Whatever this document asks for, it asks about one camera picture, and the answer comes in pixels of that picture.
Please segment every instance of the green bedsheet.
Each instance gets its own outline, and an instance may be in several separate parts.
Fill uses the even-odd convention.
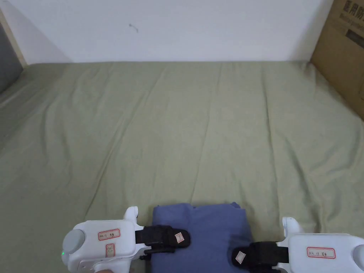
[[[363,145],[307,63],[30,66],[0,96],[0,268],[67,272],[74,225],[135,205],[142,225],[156,205],[235,201],[256,240],[281,240],[283,216],[364,237]]]

